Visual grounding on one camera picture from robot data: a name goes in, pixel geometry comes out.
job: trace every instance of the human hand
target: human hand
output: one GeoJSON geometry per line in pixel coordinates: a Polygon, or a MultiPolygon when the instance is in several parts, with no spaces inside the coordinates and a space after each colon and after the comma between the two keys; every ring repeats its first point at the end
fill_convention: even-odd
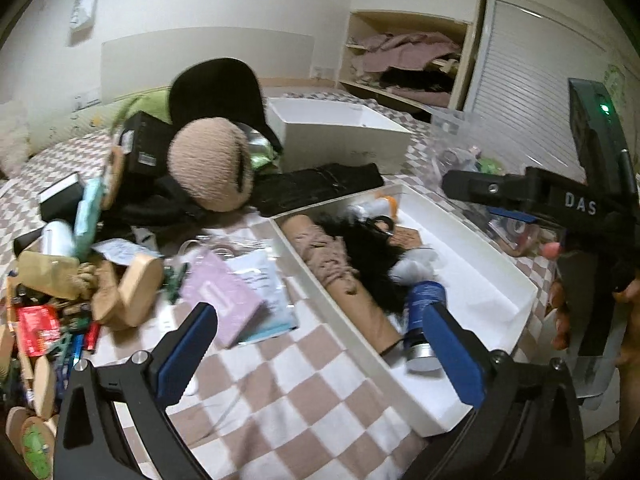
{"type": "MultiPolygon", "coordinates": [[[[542,247],[541,254],[555,260],[562,252],[560,244],[551,243],[542,247]]],[[[640,368],[640,269],[636,270],[636,278],[629,283],[623,292],[614,292],[613,297],[619,303],[631,303],[632,309],[626,324],[625,337],[620,347],[618,367],[635,366],[640,368]]],[[[556,280],[549,290],[548,305],[556,311],[556,336],[551,344],[556,350],[564,350],[569,346],[571,337],[570,312],[566,306],[562,283],[556,280]]]]}

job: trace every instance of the beige plush toy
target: beige plush toy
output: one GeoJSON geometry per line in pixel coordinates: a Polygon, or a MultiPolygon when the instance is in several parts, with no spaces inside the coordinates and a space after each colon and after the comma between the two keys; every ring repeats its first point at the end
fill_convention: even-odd
{"type": "Polygon", "coordinates": [[[188,123],[169,147],[167,166],[191,198],[209,211],[233,211],[251,195],[254,176],[246,136],[227,119],[188,123]]]}

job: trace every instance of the bed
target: bed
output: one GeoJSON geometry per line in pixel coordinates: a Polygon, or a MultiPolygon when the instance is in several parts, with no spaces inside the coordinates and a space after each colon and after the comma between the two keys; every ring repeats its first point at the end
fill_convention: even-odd
{"type": "MultiPolygon", "coordinates": [[[[462,213],[430,189],[431,157],[436,139],[428,124],[373,100],[341,92],[290,94],[290,97],[340,100],[364,104],[402,124],[412,142],[401,173],[391,176],[459,216],[462,213]]],[[[106,161],[108,130],[67,140],[33,156],[21,174],[0,187],[0,272],[12,264],[15,237],[42,225],[37,194],[73,171],[83,179],[97,176],[106,161]]],[[[250,208],[220,215],[210,226],[225,233],[259,237],[261,218],[250,208]]],[[[533,356],[542,326],[552,264],[541,257],[510,258],[539,289],[515,358],[533,356]]],[[[180,436],[212,478],[398,478],[426,441],[415,434],[375,386],[362,375],[329,326],[314,313],[295,286],[287,288],[300,328],[289,335],[223,351],[212,346],[196,372],[197,391],[185,395],[168,413],[180,436]]],[[[176,323],[188,308],[174,310],[176,323]]],[[[156,316],[138,329],[103,330],[92,360],[104,365],[126,360],[134,351],[151,349],[162,335],[156,316]]],[[[131,449],[141,471],[158,478],[125,407],[118,407],[131,449]]]]}

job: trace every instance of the black box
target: black box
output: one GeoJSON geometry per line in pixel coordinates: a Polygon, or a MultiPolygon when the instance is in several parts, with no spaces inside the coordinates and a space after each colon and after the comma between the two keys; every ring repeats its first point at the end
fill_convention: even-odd
{"type": "Polygon", "coordinates": [[[166,174],[166,158],[174,135],[170,124],[145,112],[127,119],[118,140],[125,154],[125,173],[152,177],[166,174]]]}
{"type": "Polygon", "coordinates": [[[61,219],[74,225],[78,204],[82,200],[83,194],[84,186],[77,173],[72,173],[47,187],[38,195],[42,221],[51,222],[55,219],[61,219]]]}

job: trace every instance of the blue can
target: blue can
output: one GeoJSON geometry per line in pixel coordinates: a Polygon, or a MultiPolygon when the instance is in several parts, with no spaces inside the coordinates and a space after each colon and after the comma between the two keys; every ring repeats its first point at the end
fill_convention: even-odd
{"type": "Polygon", "coordinates": [[[404,302],[404,353],[406,366],[412,372],[429,372],[441,367],[422,330],[424,307],[434,303],[447,306],[447,292],[438,282],[417,283],[404,302]]]}

